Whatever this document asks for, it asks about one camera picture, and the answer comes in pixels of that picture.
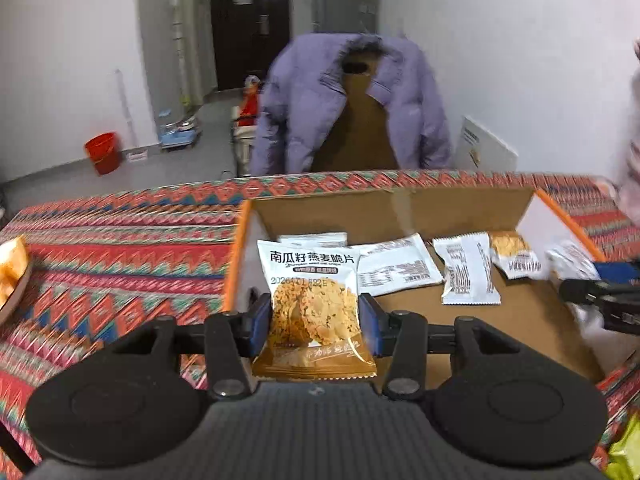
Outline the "green snack packet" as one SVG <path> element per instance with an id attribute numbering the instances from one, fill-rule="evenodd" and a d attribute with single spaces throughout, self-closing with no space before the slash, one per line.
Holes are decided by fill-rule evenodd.
<path id="1" fill-rule="evenodd" d="M 639 413 L 629 419 L 623 437 L 608 452 L 605 475 L 613 480 L 638 480 L 640 477 Z"/>

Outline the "cookie snack packet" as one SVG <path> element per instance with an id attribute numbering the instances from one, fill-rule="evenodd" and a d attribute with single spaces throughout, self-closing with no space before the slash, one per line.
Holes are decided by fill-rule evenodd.
<path id="1" fill-rule="evenodd" d="M 371 378 L 376 364 L 363 341 L 358 314 L 360 253 L 260 240 L 269 286 L 267 341 L 252 365 L 255 376 L 286 380 Z"/>

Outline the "white snack packet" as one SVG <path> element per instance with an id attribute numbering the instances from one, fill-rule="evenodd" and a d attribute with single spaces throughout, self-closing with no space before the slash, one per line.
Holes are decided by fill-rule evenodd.
<path id="1" fill-rule="evenodd" d="M 571 240 L 562 240 L 546 250 L 549 278 L 559 283 L 564 280 L 594 281 L 600 278 L 591 256 Z"/>
<path id="2" fill-rule="evenodd" d="M 346 232 L 282 235 L 278 243 L 296 248 L 343 248 L 348 245 Z"/>

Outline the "white snack packet back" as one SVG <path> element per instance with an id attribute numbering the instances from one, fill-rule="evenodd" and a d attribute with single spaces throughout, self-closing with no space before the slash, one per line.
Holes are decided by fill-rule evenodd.
<path id="1" fill-rule="evenodd" d="M 549 278 L 559 283 L 564 280 L 594 281 L 600 278 L 591 256 L 571 240 L 562 240 L 546 250 Z"/>

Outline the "cookie packet in box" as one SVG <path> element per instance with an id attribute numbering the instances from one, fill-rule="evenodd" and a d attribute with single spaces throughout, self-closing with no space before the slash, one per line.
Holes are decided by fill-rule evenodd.
<path id="1" fill-rule="evenodd" d="M 492 232 L 489 234 L 491 262 L 512 280 L 542 275 L 542 264 L 523 237 L 515 231 Z"/>

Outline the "white packet in box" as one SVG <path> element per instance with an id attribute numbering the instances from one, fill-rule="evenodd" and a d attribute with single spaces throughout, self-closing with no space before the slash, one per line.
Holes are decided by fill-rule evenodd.
<path id="1" fill-rule="evenodd" d="M 498 306 L 501 297 L 491 279 L 489 235 L 476 232 L 434 238 L 433 247 L 445 266 L 445 306 Z"/>
<path id="2" fill-rule="evenodd" d="M 352 249 L 360 253 L 357 271 L 360 294 L 377 297 L 439 285 L 444 280 L 418 233 Z"/>

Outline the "colourful patterned tablecloth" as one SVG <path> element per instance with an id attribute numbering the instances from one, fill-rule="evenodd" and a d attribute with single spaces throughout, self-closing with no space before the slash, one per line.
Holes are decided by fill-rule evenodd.
<path id="1" fill-rule="evenodd" d="M 426 240 L 516 231 L 538 254 L 571 240 L 594 262 L 638 254 L 588 229 L 620 214 L 591 179 L 548 174 L 432 170 L 339 172 L 165 186 L 22 210 L 2 230 L 22 236 L 34 268 L 16 315 L 1 331 L 1 419 L 36 460 L 35 479 L 601 479 L 593 466 L 639 413 L 639 358 L 606 367 L 548 281 L 491 279 L 495 307 L 445 306 L 438 285 L 393 292 L 386 312 L 431 324 L 479 318 L 585 377 L 604 397 L 608 421 L 590 460 L 512 469 L 465 455 L 440 436 L 420 406 L 383 396 L 378 376 L 312 382 L 254 380 L 242 400 L 209 405 L 173 450 L 129 466 L 77 466 L 43 458 L 26 425 L 30 396 L 146 322 L 172 316 L 202 324 L 242 312 L 269 288 L 256 243 L 286 233 L 344 231 L 352 244 L 418 233 Z"/>

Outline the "plate of orange peels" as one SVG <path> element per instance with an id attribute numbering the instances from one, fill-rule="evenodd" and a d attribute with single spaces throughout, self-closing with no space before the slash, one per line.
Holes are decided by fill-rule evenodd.
<path id="1" fill-rule="evenodd" d="M 34 258 L 29 253 L 24 237 L 15 237 L 1 244 L 1 325 L 20 306 L 33 268 Z"/>

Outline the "red bucket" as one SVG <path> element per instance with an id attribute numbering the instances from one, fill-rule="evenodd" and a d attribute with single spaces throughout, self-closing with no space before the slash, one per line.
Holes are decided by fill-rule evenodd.
<path id="1" fill-rule="evenodd" d="M 99 176 L 105 176 L 120 166 L 119 138 L 116 132 L 104 132 L 87 141 L 84 145 L 86 154 L 94 170 Z"/>

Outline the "blue floor tray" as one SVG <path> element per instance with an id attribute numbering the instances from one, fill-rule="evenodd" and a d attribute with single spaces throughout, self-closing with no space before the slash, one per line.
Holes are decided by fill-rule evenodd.
<path id="1" fill-rule="evenodd" d="M 195 115 L 182 118 L 178 122 L 171 122 L 160 128 L 160 149 L 162 151 L 173 148 L 193 146 L 202 132 L 201 124 Z"/>

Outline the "brown chair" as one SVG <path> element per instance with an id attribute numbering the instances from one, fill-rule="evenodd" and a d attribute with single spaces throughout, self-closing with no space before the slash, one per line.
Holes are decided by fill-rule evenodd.
<path id="1" fill-rule="evenodd" d="M 387 112 L 368 95 L 380 50 L 352 51 L 342 62 L 346 103 L 320 146 L 311 172 L 398 169 L 387 133 Z"/>

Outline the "purple jacket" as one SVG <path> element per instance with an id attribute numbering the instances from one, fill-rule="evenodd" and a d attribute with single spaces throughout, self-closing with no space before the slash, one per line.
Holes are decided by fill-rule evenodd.
<path id="1" fill-rule="evenodd" d="M 316 32 L 294 39 L 270 66 L 250 158 L 254 176 L 314 168 L 322 144 L 347 110 L 344 64 L 358 51 L 378 55 L 364 94 L 386 114 L 387 143 L 397 167 L 449 167 L 444 106 L 420 47 L 406 38 Z"/>

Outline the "dark entrance door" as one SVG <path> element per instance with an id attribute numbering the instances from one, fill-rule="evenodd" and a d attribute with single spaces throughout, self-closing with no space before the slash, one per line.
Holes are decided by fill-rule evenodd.
<path id="1" fill-rule="evenodd" d="M 266 76 L 290 41 L 290 0 L 209 0 L 217 88 Z"/>

